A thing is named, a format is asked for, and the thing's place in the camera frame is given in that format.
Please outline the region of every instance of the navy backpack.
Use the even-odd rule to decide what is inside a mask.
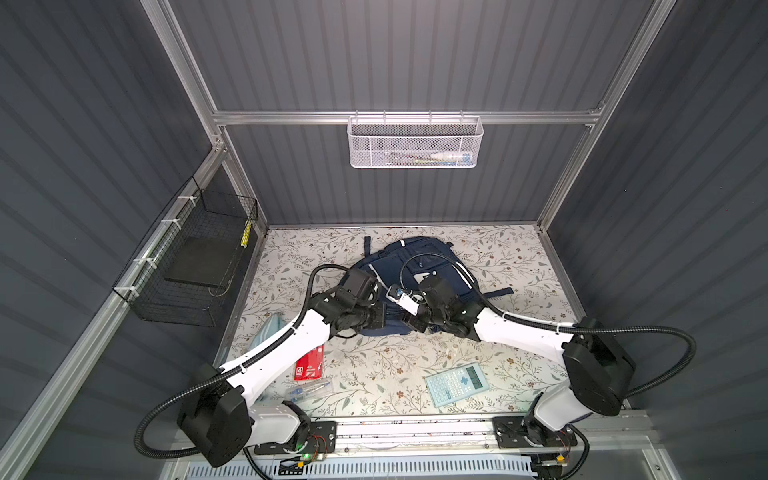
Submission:
[[[463,265],[463,262],[459,260],[453,253],[453,250],[451,250],[452,246],[453,243],[444,243],[433,237],[412,237],[398,240],[376,253],[371,253],[371,237],[366,237],[366,256],[358,263],[355,263],[352,268],[359,268],[377,275],[379,280],[387,287],[399,285],[399,274],[402,265],[407,259],[419,253],[438,253]],[[419,275],[420,273],[437,273],[451,284],[451,287],[462,302],[468,303],[479,300],[478,295],[469,285],[467,285],[461,275],[456,271],[456,268],[442,258],[425,255],[408,262],[406,270],[402,275],[402,280],[405,284],[404,287],[410,290],[418,290],[419,284],[416,282],[414,276]],[[486,293],[485,296],[491,298],[493,296],[507,295],[509,293],[513,293],[512,289],[504,288]],[[405,311],[393,302],[387,300],[386,292],[381,292],[380,299],[386,306],[386,324],[384,328],[364,329],[360,334],[366,336],[384,336],[397,334],[405,335],[412,332],[413,330],[402,321],[405,316]]]

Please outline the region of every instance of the ventilation grille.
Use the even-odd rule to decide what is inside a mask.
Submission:
[[[531,470],[531,459],[519,455],[434,455],[429,457],[328,458],[310,463],[302,474],[279,475],[277,460],[256,460],[271,478],[391,478],[428,475],[515,475],[537,476]],[[257,478],[246,461],[232,461],[212,468],[207,462],[191,462],[187,480],[251,480]]]
[[[378,124],[351,117],[347,134],[349,162],[355,168],[472,168],[483,129],[477,117]]]

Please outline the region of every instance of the black mounting plate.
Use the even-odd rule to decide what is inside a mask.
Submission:
[[[328,449],[323,441],[320,441],[319,453],[333,453],[336,450],[336,422],[311,422],[310,436],[306,440],[306,447],[301,453],[314,453],[317,447],[317,440],[312,435],[323,437],[326,440]],[[286,450],[293,450],[285,443],[263,443],[253,447],[254,455],[284,455]]]
[[[529,449],[538,446],[532,445],[525,438],[525,430],[520,425],[522,419],[522,416],[493,417],[493,434],[500,449]],[[578,440],[573,430],[565,427],[563,432],[566,434],[564,439],[568,439],[567,442],[570,442],[572,448],[578,445]],[[553,436],[547,441],[546,445],[542,446],[562,447],[563,444],[558,440],[557,436]]]

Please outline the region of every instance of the light blue cloth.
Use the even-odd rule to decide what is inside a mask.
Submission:
[[[264,340],[279,332],[280,329],[285,325],[286,323],[285,320],[283,320],[282,313],[273,313],[270,315],[270,318],[266,319],[266,322],[264,322],[261,328],[259,328],[259,332],[250,341],[250,347],[248,347],[248,350],[251,350],[253,347],[259,345]]]

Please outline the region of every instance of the calculator screen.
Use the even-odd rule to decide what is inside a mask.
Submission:
[[[469,379],[472,381],[472,385],[475,387],[475,390],[482,387],[482,383],[480,383],[480,378],[478,378],[478,374],[475,371],[474,366],[471,366],[467,369],[467,375],[469,375]]]

